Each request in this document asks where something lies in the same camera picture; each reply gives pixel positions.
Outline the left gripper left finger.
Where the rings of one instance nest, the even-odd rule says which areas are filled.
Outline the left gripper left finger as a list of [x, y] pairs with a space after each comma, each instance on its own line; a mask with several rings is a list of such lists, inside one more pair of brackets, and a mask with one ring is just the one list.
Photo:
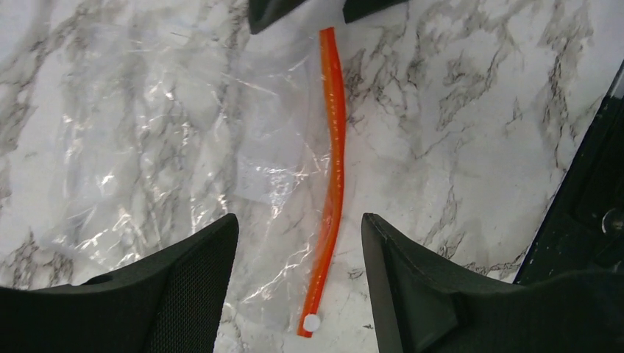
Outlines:
[[81, 285], [1, 289], [3, 352], [211, 352], [237, 249], [227, 214]]

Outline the clear zip top bag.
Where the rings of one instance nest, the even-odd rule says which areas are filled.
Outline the clear zip top bag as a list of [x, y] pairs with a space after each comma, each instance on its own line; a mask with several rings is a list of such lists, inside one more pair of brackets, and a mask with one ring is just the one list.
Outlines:
[[320, 328], [345, 182], [334, 28], [235, 51], [99, 27], [63, 92], [45, 244], [113, 270], [232, 213], [227, 303], [277, 331]]

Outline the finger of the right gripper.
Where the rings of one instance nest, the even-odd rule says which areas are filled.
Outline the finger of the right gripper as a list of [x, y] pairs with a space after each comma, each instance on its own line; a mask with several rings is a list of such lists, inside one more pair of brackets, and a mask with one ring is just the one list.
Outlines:
[[350, 24], [405, 2], [407, 0], [346, 0], [342, 8], [344, 21]]
[[256, 35], [298, 8], [305, 0], [249, 0], [249, 30]]

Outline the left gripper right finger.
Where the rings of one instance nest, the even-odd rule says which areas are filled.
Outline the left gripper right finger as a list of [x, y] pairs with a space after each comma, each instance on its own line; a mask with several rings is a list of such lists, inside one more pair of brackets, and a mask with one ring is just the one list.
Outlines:
[[623, 275], [572, 271], [513, 285], [419, 245], [381, 216], [361, 221], [381, 352], [621, 352]]

